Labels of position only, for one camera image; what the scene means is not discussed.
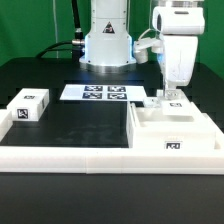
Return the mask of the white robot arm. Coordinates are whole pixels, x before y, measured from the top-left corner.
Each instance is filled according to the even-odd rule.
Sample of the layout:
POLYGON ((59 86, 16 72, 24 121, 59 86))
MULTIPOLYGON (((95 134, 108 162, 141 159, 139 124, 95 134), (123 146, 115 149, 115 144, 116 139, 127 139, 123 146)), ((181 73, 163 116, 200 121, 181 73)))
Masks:
POLYGON ((163 96, 173 98, 189 84, 204 32, 204 0, 149 0, 147 29, 134 33, 131 0, 90 0, 91 27, 84 38, 80 65, 101 73, 115 73, 157 55, 163 77, 163 96))

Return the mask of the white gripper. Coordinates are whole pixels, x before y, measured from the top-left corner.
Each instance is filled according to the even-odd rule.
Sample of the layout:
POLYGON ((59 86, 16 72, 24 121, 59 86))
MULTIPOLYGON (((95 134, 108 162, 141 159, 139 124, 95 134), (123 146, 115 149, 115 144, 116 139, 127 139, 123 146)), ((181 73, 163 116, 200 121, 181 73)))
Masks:
POLYGON ((165 97, 178 98, 177 86, 187 86, 195 64, 198 38, 195 36, 162 35, 162 56, 159 65, 163 74, 165 97))

